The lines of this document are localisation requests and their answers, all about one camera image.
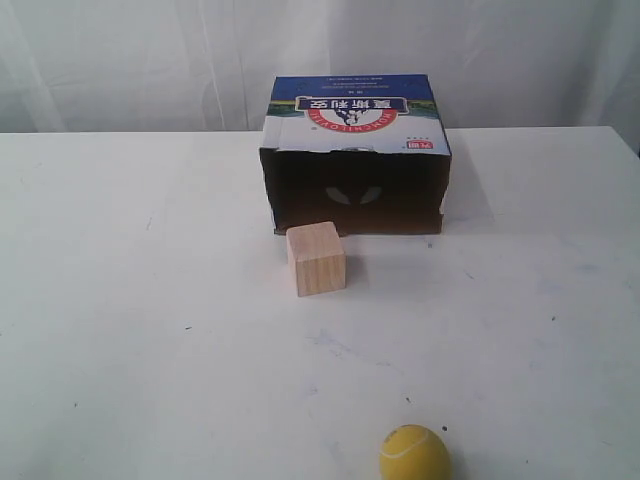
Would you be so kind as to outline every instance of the open cardboard box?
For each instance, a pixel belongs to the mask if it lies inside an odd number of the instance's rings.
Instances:
[[[279,77],[260,148],[276,233],[439,233],[451,153],[425,75]]]

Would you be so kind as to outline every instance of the white table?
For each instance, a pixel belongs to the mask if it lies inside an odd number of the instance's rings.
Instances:
[[[640,478],[640,160],[449,136],[445,234],[304,299],[259,133],[0,136],[0,478],[377,479],[405,423],[457,479]]]

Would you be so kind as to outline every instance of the wooden cube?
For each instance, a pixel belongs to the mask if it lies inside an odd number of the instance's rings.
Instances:
[[[299,297],[346,286],[347,260],[333,222],[288,229],[287,253]]]

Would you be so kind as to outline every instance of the white backdrop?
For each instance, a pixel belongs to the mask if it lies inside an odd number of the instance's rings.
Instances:
[[[424,72],[446,126],[640,144],[640,0],[0,0],[0,131],[260,129],[276,74]]]

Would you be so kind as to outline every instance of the tennis ball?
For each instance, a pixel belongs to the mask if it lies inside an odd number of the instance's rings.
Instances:
[[[403,425],[387,435],[380,449],[383,480],[449,480],[447,447],[431,430]]]

